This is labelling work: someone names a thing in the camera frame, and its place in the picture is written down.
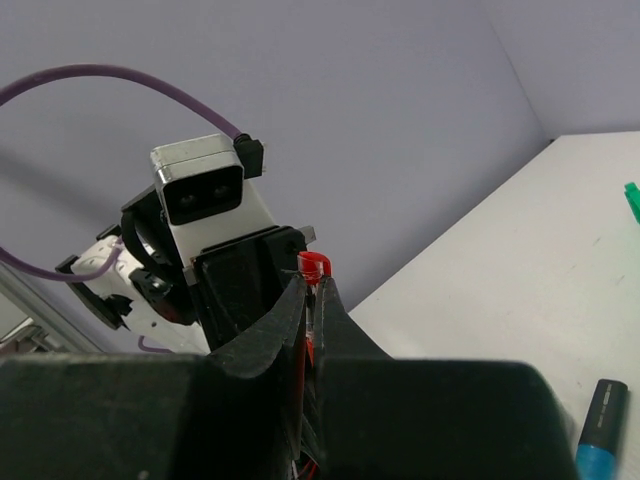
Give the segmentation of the red gel pen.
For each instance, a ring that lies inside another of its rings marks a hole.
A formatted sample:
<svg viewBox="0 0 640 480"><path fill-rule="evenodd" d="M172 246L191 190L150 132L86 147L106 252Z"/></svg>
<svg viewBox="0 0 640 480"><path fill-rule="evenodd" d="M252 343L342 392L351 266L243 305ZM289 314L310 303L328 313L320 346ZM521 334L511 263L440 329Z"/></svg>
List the red gel pen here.
<svg viewBox="0 0 640 480"><path fill-rule="evenodd" d="M305 295L305 340L306 355L309 365L314 366L314 330L315 330L315 305L316 305L317 287L308 285Z"/></svg>

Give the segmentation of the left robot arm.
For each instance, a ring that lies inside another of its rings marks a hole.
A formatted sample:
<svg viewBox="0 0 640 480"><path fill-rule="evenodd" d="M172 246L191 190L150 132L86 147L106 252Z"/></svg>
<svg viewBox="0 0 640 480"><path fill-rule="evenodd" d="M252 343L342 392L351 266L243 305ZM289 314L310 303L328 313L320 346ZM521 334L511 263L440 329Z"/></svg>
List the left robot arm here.
<svg viewBox="0 0 640 480"><path fill-rule="evenodd" d="M113 330L153 341L153 350L208 354L273 308L316 239L311 226L259 219L264 206L247 185L236 208L185 224L195 243L178 251L159 195L148 188L125 204L119 224L57 268Z"/></svg>

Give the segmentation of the red pen cap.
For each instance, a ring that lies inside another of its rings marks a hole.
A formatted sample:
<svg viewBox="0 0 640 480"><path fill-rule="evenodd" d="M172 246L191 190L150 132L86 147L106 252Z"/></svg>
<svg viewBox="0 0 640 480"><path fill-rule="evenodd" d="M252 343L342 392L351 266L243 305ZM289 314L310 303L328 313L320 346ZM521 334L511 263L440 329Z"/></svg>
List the red pen cap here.
<svg viewBox="0 0 640 480"><path fill-rule="evenodd" d="M310 287L317 286L324 277L332 276L329 258L315 251L302 251L297 255L298 271Z"/></svg>

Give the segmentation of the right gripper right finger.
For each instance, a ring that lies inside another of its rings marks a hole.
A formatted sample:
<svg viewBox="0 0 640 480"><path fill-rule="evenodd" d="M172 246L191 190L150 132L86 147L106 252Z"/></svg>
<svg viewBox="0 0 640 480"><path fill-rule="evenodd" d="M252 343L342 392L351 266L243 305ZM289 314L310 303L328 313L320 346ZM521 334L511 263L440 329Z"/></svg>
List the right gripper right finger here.
<svg viewBox="0 0 640 480"><path fill-rule="evenodd" d="M394 359L346 312L336 283L315 307L324 479L574 479L565 415L532 366Z"/></svg>

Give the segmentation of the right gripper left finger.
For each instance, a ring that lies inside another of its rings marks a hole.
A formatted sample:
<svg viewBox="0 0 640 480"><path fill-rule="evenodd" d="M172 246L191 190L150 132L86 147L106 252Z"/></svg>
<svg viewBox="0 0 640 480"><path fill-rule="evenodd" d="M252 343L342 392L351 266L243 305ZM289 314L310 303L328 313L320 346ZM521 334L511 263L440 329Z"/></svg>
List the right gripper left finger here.
<svg viewBox="0 0 640 480"><path fill-rule="evenodd" d="M5 479L287 479L300 455L306 285L203 355L1 360Z"/></svg>

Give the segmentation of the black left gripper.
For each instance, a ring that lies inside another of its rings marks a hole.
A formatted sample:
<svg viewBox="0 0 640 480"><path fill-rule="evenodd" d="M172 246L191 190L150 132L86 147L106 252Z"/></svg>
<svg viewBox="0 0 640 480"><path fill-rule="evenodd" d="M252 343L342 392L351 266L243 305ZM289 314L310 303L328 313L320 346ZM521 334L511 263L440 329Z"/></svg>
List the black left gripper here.
<svg viewBox="0 0 640 480"><path fill-rule="evenodd" d="M230 342L272 309L316 240L312 226L274 226L209 247L184 277L209 349Z"/></svg>

